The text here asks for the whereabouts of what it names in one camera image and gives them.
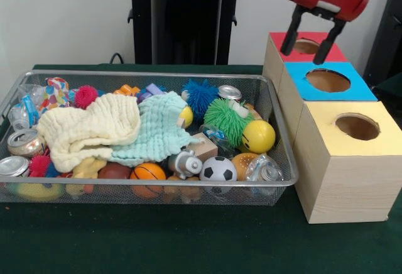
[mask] towel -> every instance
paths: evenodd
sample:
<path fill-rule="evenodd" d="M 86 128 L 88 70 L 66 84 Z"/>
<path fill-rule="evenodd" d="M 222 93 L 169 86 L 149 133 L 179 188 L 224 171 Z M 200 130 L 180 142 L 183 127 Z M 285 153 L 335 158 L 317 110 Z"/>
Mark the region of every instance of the towel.
<path fill-rule="evenodd" d="M 175 92 L 156 95 L 139 105 L 141 127 L 136 141 L 113 146 L 111 162 L 135 167 L 144 162 L 161 162 L 181 152 L 183 146 L 199 143 L 176 122 L 187 103 Z"/>
<path fill-rule="evenodd" d="M 135 141 L 140 127 L 137 98 L 106 94 L 86 110 L 57 107 L 44 113 L 37 130 L 59 172 L 70 172 L 85 158 L 107 160 L 112 149 Z"/>

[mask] stacked wooden boxes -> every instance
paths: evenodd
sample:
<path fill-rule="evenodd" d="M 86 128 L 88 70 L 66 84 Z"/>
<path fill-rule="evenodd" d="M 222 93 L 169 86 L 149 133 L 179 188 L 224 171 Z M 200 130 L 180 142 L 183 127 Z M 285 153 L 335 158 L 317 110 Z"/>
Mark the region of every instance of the stacked wooden boxes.
<path fill-rule="evenodd" d="M 275 86 L 299 166 L 309 223 L 385 221 L 402 187 L 402 131 L 335 45 L 312 63 L 326 33 L 300 33 L 280 53 L 269 36 L 264 76 Z"/>

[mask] green table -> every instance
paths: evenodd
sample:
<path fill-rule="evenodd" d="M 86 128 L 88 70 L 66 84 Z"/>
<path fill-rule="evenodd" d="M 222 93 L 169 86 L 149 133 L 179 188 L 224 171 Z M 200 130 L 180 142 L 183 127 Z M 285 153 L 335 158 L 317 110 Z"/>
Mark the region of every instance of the green table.
<path fill-rule="evenodd" d="M 261 73 L 257 66 L 36 69 Z M 389 218 L 309 225 L 293 187 L 274 207 L 0 204 L 0 271 L 402 273 L 402 195 Z"/>

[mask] yellow smiley ball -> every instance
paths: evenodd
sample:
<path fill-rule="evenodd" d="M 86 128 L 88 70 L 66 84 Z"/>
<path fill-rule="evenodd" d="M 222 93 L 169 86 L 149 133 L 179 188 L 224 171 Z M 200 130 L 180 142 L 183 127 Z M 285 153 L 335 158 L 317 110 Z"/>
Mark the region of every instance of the yellow smiley ball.
<path fill-rule="evenodd" d="M 193 111 L 191 110 L 191 107 L 186 106 L 179 117 L 184 119 L 185 127 L 188 128 L 193 123 L 194 120 L 194 114 Z"/>
<path fill-rule="evenodd" d="M 246 126 L 241 139 L 249 151 L 266 153 L 274 146 L 275 130 L 264 120 L 254 120 Z"/>

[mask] metal basket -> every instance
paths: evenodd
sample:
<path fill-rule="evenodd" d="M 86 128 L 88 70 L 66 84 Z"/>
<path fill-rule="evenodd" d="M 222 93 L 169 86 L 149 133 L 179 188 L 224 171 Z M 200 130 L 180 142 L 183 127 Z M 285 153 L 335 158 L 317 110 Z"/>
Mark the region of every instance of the metal basket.
<path fill-rule="evenodd" d="M 243 98 L 254 105 L 276 131 L 276 143 L 269 152 L 283 171 L 280 182 L 204 182 L 167 180 L 108 180 L 74 178 L 0 178 L 1 202 L 57 202 L 94 204 L 210 204 L 273 206 L 286 187 L 298 180 L 298 170 L 291 150 L 281 109 L 270 80 L 260 75 L 162 74 L 139 72 L 79 72 L 34 70 L 22 75 L 0 105 L 0 158 L 9 156 L 7 138 L 13 132 L 7 120 L 10 107 L 18 103 L 21 84 L 45 85 L 47 77 L 61 77 L 70 88 L 90 84 L 113 92 L 123 84 L 146 87 L 150 83 L 181 92 L 189 79 L 208 79 L 215 86 L 233 85 Z M 189 132 L 198 133 L 193 124 Z"/>

